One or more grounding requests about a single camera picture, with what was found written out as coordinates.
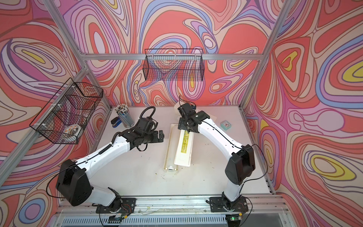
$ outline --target white table surface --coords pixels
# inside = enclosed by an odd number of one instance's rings
[[[135,122],[145,107],[130,107],[130,114]],[[208,106],[198,109],[217,117],[216,124],[227,120],[232,127],[226,131],[234,140],[243,145],[251,144],[248,132],[236,106]],[[99,142],[98,149],[112,140],[113,135],[125,128],[122,123],[113,128],[110,121],[117,116],[112,110],[109,122]],[[173,107],[157,107],[153,116],[159,124],[157,130],[165,134],[163,143],[150,143],[146,151],[136,148],[124,153],[100,169],[91,179],[91,184],[111,187],[124,196],[147,195],[213,195],[221,194],[228,178],[224,173],[227,160],[222,152],[206,137],[196,133],[193,141],[191,166],[179,166],[178,172],[166,172],[163,169],[167,151],[170,124],[178,123],[179,116]],[[256,169],[252,178],[260,177],[263,172],[255,155]],[[249,181],[242,189],[242,194],[270,193],[265,178]]]

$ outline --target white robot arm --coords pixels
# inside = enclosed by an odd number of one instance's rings
[[[144,112],[153,108],[149,117],[142,117]],[[212,212],[233,211],[236,204],[244,204],[245,198],[240,196],[243,182],[255,169],[254,153],[251,146],[236,142],[224,133],[203,111],[196,113],[195,106],[183,104],[178,108],[181,113],[179,129],[201,133],[212,141],[228,160],[225,173],[229,179],[221,197],[211,197]],[[116,133],[111,142],[101,149],[73,162],[66,160],[62,165],[56,184],[57,190],[73,206],[83,202],[102,205],[111,213],[118,212],[122,207],[121,196],[112,188],[99,188],[91,185],[89,179],[103,166],[117,156],[128,152],[141,144],[163,142],[163,131],[155,131],[158,123],[151,116],[155,107],[146,108],[136,125],[123,132]]]
[[[154,110],[149,117],[143,117],[148,109]],[[83,202],[91,202],[107,207],[110,212],[120,210],[122,199],[115,190],[93,186],[89,180],[111,160],[134,147],[140,150],[138,146],[141,144],[146,144],[147,147],[148,143],[164,141],[163,131],[160,130],[159,133],[155,131],[158,123],[152,118],[154,113],[154,106],[146,108],[134,127],[123,132],[117,132],[111,142],[101,149],[74,162],[70,159],[64,161],[61,165],[56,189],[73,206],[78,206]]]
[[[191,106],[189,103],[178,108],[181,114],[178,129],[206,136],[228,160],[225,173],[229,181],[221,197],[210,198],[211,211],[220,212],[221,207],[226,211],[240,209],[238,204],[245,203],[245,198],[240,196],[241,188],[255,170],[253,148],[250,145],[243,146],[229,137],[210,119],[208,114],[204,111],[196,113],[195,108],[195,105]]]

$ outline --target psychedelic wall pattern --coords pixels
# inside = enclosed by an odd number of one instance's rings
[[[0,21],[2,162],[27,133],[33,117],[80,66],[42,1],[0,1]],[[46,195],[47,182],[64,160],[88,154],[106,112],[100,103],[78,145],[54,145],[43,137],[35,142],[0,187],[0,226],[48,223],[58,200]]]
[[[67,1],[58,4],[84,53],[202,48],[261,53],[281,1]],[[142,61],[89,61],[112,105],[238,105],[256,61],[206,61],[203,82],[144,81]]]
[[[362,1],[297,1],[244,105],[298,226],[363,226],[362,31]]]
[[[238,105],[257,61],[218,60],[203,81],[145,81],[142,61],[88,61],[111,105],[175,105],[179,95],[197,105]]]

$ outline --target small wire basket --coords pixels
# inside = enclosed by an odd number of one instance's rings
[[[52,143],[78,144],[92,114],[103,97],[103,90],[92,84],[74,82],[73,80],[67,87],[69,88],[64,92],[64,95],[57,102],[51,104],[44,117],[38,120],[39,114],[48,106],[49,102],[35,116],[29,126]]]
[[[203,50],[145,49],[143,72],[145,80],[203,81]]]

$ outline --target wire basket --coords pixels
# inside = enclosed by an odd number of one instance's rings
[[[203,81],[203,50],[145,49],[145,80]]]
[[[34,124],[38,127],[35,128],[32,123],[30,127],[52,143],[78,144],[102,97],[102,88],[85,82],[73,82],[64,96],[52,104],[41,123]]]

